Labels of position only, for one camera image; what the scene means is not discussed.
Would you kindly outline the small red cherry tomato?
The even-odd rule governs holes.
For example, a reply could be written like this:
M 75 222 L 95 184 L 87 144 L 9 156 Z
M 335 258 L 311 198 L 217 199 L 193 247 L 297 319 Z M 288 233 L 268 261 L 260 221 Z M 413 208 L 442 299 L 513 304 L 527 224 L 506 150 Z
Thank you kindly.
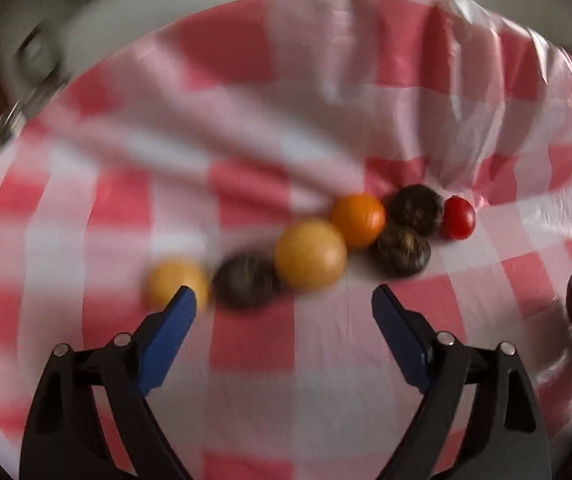
M 467 240 L 477 224 L 474 207 L 461 196 L 453 195 L 444 203 L 441 232 L 449 240 Z

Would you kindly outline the red white checkered tablecloth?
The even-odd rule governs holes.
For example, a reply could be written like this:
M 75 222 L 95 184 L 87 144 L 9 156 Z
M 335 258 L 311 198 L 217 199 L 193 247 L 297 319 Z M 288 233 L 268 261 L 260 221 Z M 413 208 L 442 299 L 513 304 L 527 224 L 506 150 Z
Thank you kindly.
M 49 353 L 145 315 L 156 261 L 269 249 L 335 198 L 426 183 L 478 211 L 392 288 L 467 344 L 512 342 L 572 439 L 572 57 L 460 0 L 239 0 L 77 77 L 0 152 L 0 463 Z

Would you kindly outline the dark mottled passion fruit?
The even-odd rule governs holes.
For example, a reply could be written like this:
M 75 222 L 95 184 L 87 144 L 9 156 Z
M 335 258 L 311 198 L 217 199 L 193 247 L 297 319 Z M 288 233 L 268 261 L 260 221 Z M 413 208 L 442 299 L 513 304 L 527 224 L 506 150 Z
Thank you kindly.
M 442 223 L 443 212 L 443 198 L 423 184 L 400 188 L 387 205 L 387 214 L 391 222 L 424 237 L 437 233 Z

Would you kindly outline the orange tangerine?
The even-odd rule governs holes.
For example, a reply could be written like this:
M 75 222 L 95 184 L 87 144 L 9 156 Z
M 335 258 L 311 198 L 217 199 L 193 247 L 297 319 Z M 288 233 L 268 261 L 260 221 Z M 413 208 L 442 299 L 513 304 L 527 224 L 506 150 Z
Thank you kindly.
M 374 243 L 387 223 L 385 206 L 377 197 L 350 194 L 336 200 L 329 220 L 342 234 L 351 250 L 367 248 Z

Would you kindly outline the yellow striped round fruit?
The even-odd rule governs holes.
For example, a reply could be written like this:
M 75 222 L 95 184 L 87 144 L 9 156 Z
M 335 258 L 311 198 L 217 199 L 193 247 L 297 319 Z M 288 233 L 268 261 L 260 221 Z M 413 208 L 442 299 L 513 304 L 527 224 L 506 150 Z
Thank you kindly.
M 185 258 L 157 262 L 145 279 L 144 293 L 148 309 L 151 312 L 163 310 L 183 286 L 195 293 L 198 311 L 208 307 L 210 284 L 201 266 Z

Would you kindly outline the dark purple passion fruit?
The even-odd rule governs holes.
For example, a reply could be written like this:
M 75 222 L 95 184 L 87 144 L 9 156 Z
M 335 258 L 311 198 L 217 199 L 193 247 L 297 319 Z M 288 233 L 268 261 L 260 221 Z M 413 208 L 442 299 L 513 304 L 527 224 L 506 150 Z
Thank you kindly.
M 212 289 L 217 302 L 234 310 L 258 309 L 281 293 L 281 283 L 271 259 L 257 254 L 237 254 L 216 270 Z

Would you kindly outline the dark passion fruit front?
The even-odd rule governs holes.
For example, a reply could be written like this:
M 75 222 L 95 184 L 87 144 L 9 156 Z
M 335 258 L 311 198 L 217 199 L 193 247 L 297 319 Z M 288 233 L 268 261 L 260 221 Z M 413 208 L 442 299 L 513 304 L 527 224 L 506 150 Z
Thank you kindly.
M 412 229 L 388 224 L 368 247 L 368 255 L 388 278 L 409 278 L 426 269 L 431 247 Z

